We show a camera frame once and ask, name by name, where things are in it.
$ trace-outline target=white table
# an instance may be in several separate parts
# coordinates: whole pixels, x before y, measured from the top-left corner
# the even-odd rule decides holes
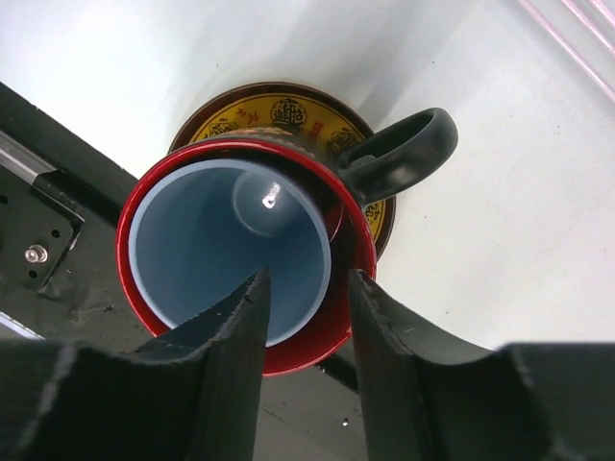
[[[458,149],[399,197],[378,282],[486,347],[615,339],[615,106],[514,0],[4,0],[0,18],[0,81],[136,176],[236,85],[315,86],[374,129],[447,109]]]

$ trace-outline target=coaster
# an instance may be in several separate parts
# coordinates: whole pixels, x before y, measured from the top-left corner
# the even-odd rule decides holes
[[[169,153],[216,134],[281,124],[307,131],[338,154],[374,133],[352,109],[326,93],[302,85],[263,83],[232,89],[206,103],[184,123]],[[395,197],[371,204],[365,217],[380,257],[393,229]]]

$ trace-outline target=mug handle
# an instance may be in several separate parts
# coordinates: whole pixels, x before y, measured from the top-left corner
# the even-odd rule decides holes
[[[451,156],[457,140],[451,115],[426,109],[343,152],[337,174],[358,203],[368,206],[429,176]]]

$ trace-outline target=bolt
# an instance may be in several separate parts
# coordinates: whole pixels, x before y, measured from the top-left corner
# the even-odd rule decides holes
[[[26,258],[26,261],[37,263],[45,262],[49,254],[47,254],[47,250],[45,249],[45,247],[42,247],[40,245],[31,245],[30,248],[28,248],[28,250],[26,250],[26,253],[24,253],[23,255]]]

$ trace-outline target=cup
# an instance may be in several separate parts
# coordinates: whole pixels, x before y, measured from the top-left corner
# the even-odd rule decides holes
[[[427,109],[338,158],[284,128],[185,146],[152,167],[124,206],[116,240],[122,287],[160,335],[267,266],[264,374],[301,370],[351,336],[349,271],[376,275],[363,210],[429,176],[456,144],[450,115]]]

